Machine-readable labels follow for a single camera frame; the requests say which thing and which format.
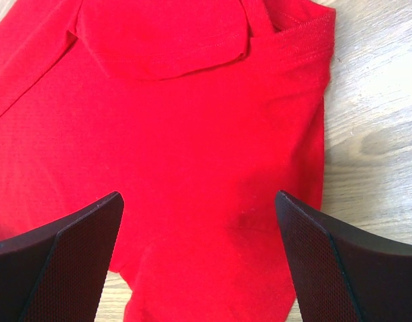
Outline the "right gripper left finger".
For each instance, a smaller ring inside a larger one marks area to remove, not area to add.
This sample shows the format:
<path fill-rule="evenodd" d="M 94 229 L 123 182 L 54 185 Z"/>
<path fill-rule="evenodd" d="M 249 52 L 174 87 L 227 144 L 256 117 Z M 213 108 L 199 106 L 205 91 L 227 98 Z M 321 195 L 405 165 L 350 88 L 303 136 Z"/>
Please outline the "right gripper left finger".
<path fill-rule="evenodd" d="M 112 192 L 0 241 L 0 321 L 94 321 L 123 208 Z"/>

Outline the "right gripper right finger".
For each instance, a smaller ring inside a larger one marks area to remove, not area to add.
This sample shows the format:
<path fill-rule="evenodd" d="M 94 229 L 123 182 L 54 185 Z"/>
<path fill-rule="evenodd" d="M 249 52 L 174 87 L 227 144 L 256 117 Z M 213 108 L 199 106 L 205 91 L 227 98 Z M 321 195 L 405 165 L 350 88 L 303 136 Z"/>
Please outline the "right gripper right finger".
<path fill-rule="evenodd" d="M 280 191 L 276 213 L 304 321 L 412 321 L 412 245 Z"/>

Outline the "red t-shirt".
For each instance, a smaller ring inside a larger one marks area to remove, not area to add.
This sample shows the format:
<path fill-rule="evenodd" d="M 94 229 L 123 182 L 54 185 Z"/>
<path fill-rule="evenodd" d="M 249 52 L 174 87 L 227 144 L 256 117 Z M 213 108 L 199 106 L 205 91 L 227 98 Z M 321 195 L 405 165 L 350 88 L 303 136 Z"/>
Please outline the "red t-shirt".
<path fill-rule="evenodd" d="M 126 321 L 284 321 L 274 197 L 321 206 L 335 21 L 312 1 L 16 1 L 0 240 L 118 191 Z"/>

